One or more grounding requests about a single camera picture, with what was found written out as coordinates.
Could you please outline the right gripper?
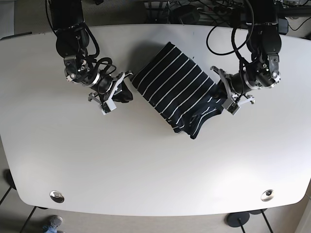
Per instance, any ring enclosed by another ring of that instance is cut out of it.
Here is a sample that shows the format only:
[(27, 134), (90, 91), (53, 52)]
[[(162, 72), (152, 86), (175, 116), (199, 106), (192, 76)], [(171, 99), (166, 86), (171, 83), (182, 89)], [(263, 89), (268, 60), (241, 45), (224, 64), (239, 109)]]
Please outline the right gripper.
[(68, 82), (79, 83), (90, 88), (88, 101), (101, 104), (109, 99), (114, 103), (128, 103), (133, 100), (133, 94), (126, 86), (124, 79), (133, 75), (131, 71), (122, 72), (113, 77), (106, 69), (90, 68), (87, 62), (64, 62), (65, 76)]

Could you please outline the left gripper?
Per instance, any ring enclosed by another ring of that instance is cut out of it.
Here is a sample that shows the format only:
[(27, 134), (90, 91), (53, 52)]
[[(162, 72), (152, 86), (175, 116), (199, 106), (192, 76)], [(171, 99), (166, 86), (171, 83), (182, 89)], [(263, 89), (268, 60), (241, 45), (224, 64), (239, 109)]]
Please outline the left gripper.
[(249, 92), (263, 88), (273, 88), (280, 82), (278, 64), (252, 64), (232, 75), (223, 69), (212, 66), (212, 71), (220, 77), (218, 86), (223, 98), (223, 107), (240, 107), (242, 104), (255, 103), (255, 97)]

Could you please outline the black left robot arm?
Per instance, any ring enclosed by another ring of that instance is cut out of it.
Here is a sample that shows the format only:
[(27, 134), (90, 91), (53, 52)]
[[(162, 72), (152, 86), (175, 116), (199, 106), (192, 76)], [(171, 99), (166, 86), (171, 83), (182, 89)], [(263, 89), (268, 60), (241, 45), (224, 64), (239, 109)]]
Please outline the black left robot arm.
[[(244, 0), (242, 5), (232, 3), (229, 6), (229, 26), (232, 27), (232, 53), (239, 60), (239, 71), (232, 75), (224, 70), (212, 66), (210, 69), (220, 77), (218, 86), (222, 94), (226, 95), (223, 108), (235, 114), (246, 102), (254, 103), (255, 98), (250, 95), (253, 90), (273, 88), (280, 82), (279, 52), (281, 38), (278, 31), (278, 17), (276, 4), (273, 0)], [(239, 27), (248, 30), (243, 46), (251, 52), (251, 61), (247, 61), (240, 54), (241, 47), (235, 43), (235, 35)]]

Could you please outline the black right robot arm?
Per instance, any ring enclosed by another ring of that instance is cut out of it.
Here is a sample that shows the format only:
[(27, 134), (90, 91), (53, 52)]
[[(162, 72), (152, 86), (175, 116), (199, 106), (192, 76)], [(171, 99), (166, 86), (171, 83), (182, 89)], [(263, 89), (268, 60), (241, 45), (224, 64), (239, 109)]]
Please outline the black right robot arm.
[(112, 59), (98, 57), (100, 47), (85, 23), (81, 1), (47, 0), (45, 12), (56, 36), (56, 51), (64, 59), (67, 81), (90, 88), (88, 101), (96, 101), (105, 114), (115, 108), (116, 102), (132, 101), (124, 82), (132, 72), (113, 76), (117, 68)]

